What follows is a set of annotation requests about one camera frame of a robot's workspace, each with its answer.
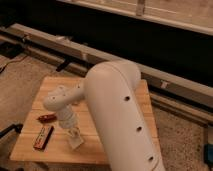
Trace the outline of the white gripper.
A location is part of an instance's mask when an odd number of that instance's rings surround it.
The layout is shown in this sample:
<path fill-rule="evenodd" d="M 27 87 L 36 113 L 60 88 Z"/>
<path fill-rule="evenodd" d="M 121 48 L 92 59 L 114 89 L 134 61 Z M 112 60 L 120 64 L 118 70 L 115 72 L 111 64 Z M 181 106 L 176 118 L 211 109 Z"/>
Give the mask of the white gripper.
<path fill-rule="evenodd" d="M 80 129 L 78 127 L 75 127 L 78 124 L 77 115 L 68 106 L 57 112 L 57 119 L 59 122 L 59 126 L 63 129 L 71 129 L 72 127 L 74 127 L 73 131 L 66 130 L 66 135 L 69 137 L 69 139 L 74 139 L 74 135 L 80 135 Z"/>

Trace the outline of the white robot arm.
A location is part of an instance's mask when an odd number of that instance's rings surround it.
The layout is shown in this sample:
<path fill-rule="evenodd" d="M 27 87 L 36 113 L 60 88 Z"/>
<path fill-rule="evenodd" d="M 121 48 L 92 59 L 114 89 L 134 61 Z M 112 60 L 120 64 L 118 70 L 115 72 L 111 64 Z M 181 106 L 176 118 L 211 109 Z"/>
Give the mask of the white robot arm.
<path fill-rule="evenodd" d="M 70 124 L 68 105 L 84 99 L 112 171 L 165 171 L 135 96 L 140 79 L 131 61 L 102 62 L 75 87 L 50 92 L 43 105 Z"/>

